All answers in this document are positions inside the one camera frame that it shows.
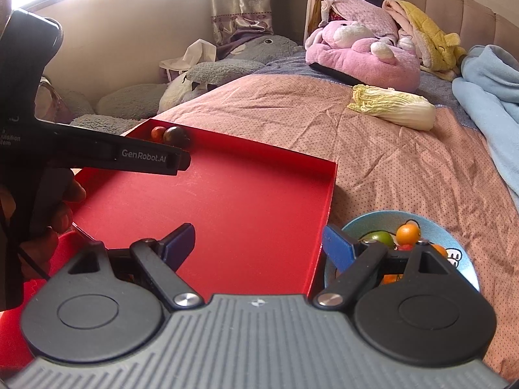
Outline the person's left hand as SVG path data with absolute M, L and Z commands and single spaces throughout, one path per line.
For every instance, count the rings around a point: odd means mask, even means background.
M 58 234 L 69 229 L 72 213 L 67 203 L 85 197 L 74 173 L 63 168 L 23 168 L 8 191 L 14 204 L 10 213 L 8 248 L 20 261 L 24 280 L 49 279 L 48 262 Z

